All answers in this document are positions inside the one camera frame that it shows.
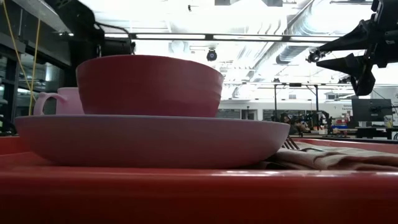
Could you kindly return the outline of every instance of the fork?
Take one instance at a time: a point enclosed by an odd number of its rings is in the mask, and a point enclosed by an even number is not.
[[[323,150],[323,149],[315,149],[312,147],[301,149],[300,147],[298,147],[298,145],[293,141],[293,139],[290,136],[287,136],[287,139],[284,142],[284,144],[282,145],[282,148],[295,150],[295,151],[302,151],[302,152],[307,152],[308,150],[314,150],[317,152],[325,152],[325,150]]]

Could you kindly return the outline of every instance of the computer monitor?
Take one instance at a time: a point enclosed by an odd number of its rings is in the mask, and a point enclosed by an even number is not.
[[[391,100],[385,99],[352,99],[353,118],[355,121],[384,121],[392,115]]]

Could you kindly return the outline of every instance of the pink mug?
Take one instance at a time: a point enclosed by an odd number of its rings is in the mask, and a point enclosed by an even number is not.
[[[59,88],[58,93],[39,93],[36,100],[33,115],[44,115],[44,103],[53,97],[57,99],[57,112],[56,114],[84,114],[83,107],[79,97],[78,88]]]

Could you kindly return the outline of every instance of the red bowl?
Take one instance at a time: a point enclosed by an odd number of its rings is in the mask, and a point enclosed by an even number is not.
[[[117,55],[76,72],[85,114],[214,117],[221,99],[221,73],[189,60]]]

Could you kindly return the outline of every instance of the mug handle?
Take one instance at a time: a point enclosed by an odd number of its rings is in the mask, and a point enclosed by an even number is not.
[[[43,113],[44,103],[50,97],[60,100],[62,103],[67,101],[65,97],[59,95],[58,93],[39,93],[39,97],[37,98],[35,107],[33,109],[33,115],[44,115]]]

